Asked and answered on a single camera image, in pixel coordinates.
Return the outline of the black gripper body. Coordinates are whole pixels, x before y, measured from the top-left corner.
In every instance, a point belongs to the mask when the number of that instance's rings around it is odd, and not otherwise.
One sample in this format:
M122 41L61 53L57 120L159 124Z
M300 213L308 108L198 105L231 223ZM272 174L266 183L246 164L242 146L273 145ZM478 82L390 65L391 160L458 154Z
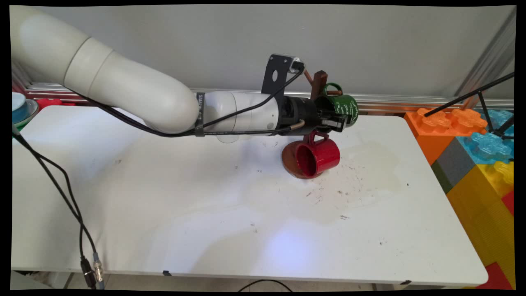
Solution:
M284 97L284 127L304 121L298 129L285 132L287 136L304 136L321 125L317 107L313 100L303 97Z

